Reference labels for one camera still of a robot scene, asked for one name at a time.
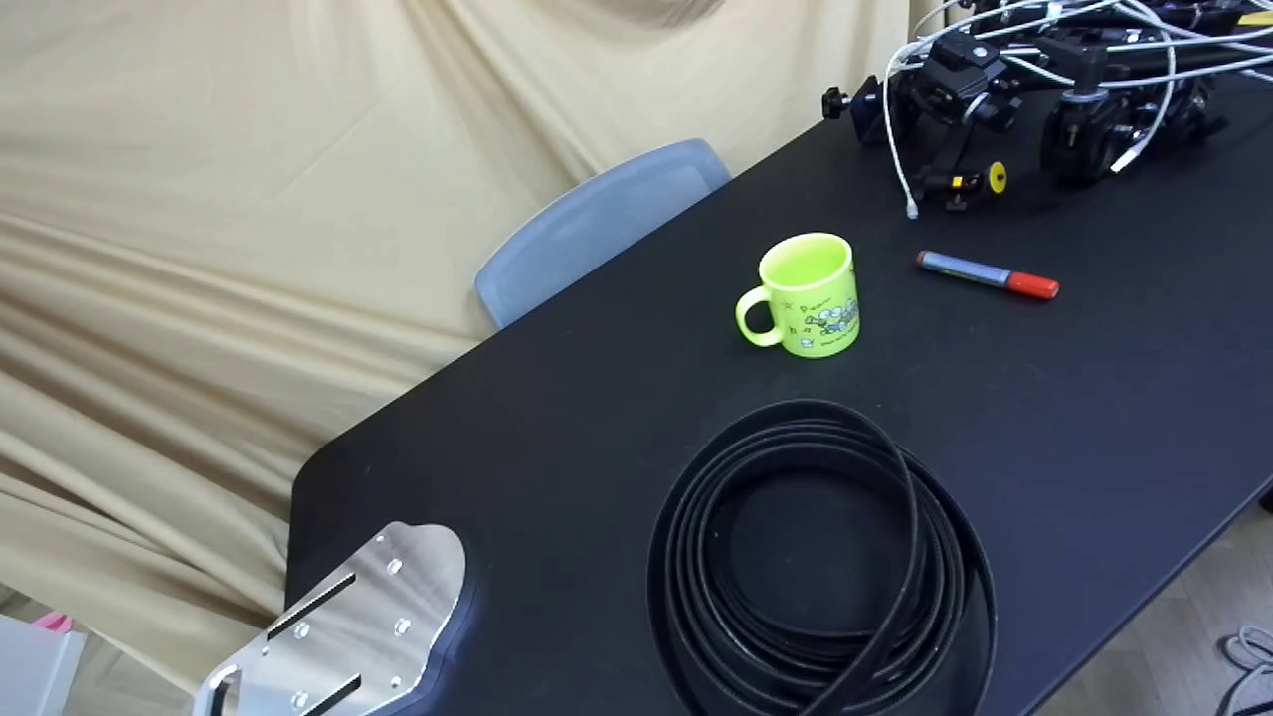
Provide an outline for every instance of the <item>green mug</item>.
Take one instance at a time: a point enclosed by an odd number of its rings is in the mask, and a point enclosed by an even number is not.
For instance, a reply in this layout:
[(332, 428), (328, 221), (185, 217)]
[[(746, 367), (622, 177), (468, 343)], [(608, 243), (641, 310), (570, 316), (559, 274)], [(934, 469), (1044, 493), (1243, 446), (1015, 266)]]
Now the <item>green mug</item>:
[[(749, 315), (768, 303), (771, 330), (755, 332)], [(783, 344), (797, 359), (832, 359), (860, 338), (860, 290), (853, 247), (841, 234), (791, 234), (764, 249), (760, 286), (738, 303), (752, 344)]]

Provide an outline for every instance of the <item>silver metal object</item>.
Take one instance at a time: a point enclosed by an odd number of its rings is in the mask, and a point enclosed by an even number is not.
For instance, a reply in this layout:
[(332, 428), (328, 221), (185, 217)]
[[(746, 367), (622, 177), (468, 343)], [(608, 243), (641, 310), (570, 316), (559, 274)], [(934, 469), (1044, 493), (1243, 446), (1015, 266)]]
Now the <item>silver metal object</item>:
[(386, 711), (427, 680), (462, 583), (467, 544), (455, 527), (389, 519), (222, 658), (190, 716)]

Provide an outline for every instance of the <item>table surface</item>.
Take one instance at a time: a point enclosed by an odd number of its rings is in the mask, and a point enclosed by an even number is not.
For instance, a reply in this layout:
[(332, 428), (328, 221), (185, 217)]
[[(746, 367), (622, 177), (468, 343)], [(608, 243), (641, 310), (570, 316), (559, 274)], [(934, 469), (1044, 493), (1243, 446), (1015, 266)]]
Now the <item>table surface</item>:
[[(1089, 192), (1024, 162), (1008, 202), (907, 221), (885, 152), (820, 123), (527, 322), (324, 446), (295, 481), (292, 596), (386, 519), (468, 548), (439, 711), (677, 711), (649, 621), (655, 517), (727, 421), (865, 408), (964, 506), (997, 596), (983, 711), (1028, 711), (1261, 487), (1273, 465), (1273, 104)], [(856, 243), (860, 343), (752, 348), (732, 303), (783, 234)], [(1050, 304), (914, 249), (1061, 278)]]

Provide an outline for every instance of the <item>blue chair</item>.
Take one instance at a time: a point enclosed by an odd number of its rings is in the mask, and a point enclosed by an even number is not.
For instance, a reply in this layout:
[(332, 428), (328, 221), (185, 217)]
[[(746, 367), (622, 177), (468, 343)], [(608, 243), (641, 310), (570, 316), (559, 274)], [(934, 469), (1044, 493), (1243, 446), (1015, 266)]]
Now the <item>blue chair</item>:
[(475, 290), (503, 330), (712, 196), (720, 184), (727, 184), (727, 166), (703, 140), (638, 156), (535, 216), (495, 259), (486, 259)]

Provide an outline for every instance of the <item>beige cloth backdrop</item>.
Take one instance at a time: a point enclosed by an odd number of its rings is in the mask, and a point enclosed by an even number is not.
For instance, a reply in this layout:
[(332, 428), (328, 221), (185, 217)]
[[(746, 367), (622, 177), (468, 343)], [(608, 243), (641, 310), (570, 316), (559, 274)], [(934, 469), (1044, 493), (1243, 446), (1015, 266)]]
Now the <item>beige cloth backdrop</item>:
[(316, 446), (482, 332), (482, 259), (669, 140), (746, 169), (901, 0), (0, 0), (0, 580), (195, 684)]

